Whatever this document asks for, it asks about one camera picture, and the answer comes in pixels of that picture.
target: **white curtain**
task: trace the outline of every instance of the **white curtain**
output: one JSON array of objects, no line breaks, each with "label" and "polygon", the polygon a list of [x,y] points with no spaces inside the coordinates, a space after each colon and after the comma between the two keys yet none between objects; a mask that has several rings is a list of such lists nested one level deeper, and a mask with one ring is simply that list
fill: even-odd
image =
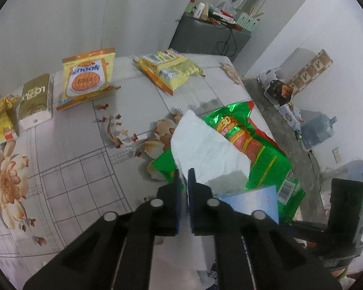
[{"label": "white curtain", "polygon": [[189,0],[8,0],[0,11],[0,94],[101,47],[167,48]]}]

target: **floral tablecloth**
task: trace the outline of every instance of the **floral tablecloth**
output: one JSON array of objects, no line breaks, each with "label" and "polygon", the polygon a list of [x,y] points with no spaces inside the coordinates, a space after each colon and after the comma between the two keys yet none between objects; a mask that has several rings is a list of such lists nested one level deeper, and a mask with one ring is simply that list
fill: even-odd
[{"label": "floral tablecloth", "polygon": [[[53,112],[53,118],[0,147],[0,268],[17,289],[107,211],[131,212],[164,181],[147,171],[152,160],[135,148],[115,148],[107,125],[124,144],[154,136],[157,122],[192,109],[200,117],[250,100],[220,68],[227,57],[186,55],[203,70],[173,96],[158,90],[133,64],[115,58],[110,96]],[[63,73],[53,75],[54,105]],[[271,133],[257,109],[256,125]]]}]

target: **light blue book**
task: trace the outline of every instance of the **light blue book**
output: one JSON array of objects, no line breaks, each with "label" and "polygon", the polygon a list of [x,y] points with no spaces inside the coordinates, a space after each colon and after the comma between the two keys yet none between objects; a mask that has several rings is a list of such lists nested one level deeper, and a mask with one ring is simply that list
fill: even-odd
[{"label": "light blue book", "polygon": [[266,186],[220,198],[235,211],[251,215],[255,210],[263,210],[278,223],[278,205],[276,187]]}]

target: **green plastic packaging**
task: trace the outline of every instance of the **green plastic packaging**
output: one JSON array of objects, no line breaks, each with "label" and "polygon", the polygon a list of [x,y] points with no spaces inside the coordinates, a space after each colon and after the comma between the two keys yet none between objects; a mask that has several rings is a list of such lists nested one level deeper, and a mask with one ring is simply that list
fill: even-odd
[{"label": "green plastic packaging", "polygon": [[[274,185],[278,194],[280,223],[290,222],[305,196],[304,190],[291,173],[292,164],[278,145],[249,119],[252,101],[233,103],[205,116],[209,126],[222,134],[251,162],[245,190]],[[153,166],[169,181],[176,169],[171,150],[165,151]]]}]

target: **large plastic water bottle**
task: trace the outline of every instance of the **large plastic water bottle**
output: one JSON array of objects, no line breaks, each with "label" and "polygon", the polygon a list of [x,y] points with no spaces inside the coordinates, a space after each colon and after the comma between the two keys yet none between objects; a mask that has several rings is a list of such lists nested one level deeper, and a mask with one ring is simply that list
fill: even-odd
[{"label": "large plastic water bottle", "polygon": [[321,112],[312,112],[312,119],[301,124],[304,149],[309,151],[313,146],[321,144],[330,138],[334,134],[332,125],[336,121],[336,117],[330,119]]}]

